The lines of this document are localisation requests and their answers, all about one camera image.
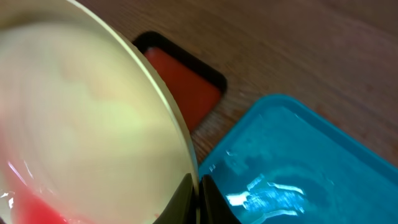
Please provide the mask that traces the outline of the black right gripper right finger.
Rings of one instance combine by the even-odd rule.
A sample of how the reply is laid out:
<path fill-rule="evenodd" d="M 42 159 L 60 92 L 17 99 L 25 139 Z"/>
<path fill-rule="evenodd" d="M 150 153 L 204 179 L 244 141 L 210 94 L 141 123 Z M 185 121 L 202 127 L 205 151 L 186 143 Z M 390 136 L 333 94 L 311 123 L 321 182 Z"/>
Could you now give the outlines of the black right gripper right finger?
<path fill-rule="evenodd" d="M 201 224 L 241 224 L 210 175 L 201 178 L 199 193 Z"/>

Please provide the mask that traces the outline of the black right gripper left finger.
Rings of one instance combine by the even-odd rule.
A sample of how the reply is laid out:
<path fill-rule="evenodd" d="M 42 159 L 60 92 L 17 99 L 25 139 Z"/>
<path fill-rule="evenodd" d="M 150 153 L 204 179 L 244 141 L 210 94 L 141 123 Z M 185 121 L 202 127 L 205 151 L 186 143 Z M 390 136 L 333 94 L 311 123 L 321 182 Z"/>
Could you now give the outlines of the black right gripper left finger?
<path fill-rule="evenodd" d="M 191 174 L 186 174 L 154 224 L 196 224 L 197 201 Z"/>

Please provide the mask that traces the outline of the yellow plate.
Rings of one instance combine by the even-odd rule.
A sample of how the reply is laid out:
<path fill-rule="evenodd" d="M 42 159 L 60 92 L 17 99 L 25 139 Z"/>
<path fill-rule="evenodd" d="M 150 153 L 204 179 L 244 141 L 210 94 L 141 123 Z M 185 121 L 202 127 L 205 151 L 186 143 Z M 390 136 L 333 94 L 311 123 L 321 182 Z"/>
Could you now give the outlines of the yellow plate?
<path fill-rule="evenodd" d="M 160 75 L 77 1 L 1 1 L 1 221 L 154 223 L 198 166 Z"/>

